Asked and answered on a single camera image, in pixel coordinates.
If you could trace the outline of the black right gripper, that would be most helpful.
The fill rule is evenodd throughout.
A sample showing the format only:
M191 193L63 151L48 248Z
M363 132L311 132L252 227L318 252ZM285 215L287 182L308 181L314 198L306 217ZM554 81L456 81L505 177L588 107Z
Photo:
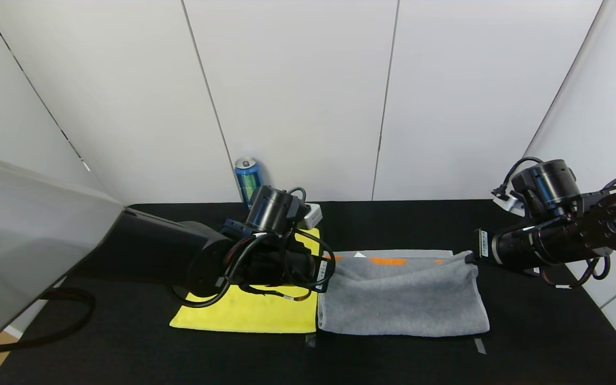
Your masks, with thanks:
M533 269L537 266L537 256L522 228L500 232L477 229L473 252L465 256L465 263L481 261L487 265L503 269Z

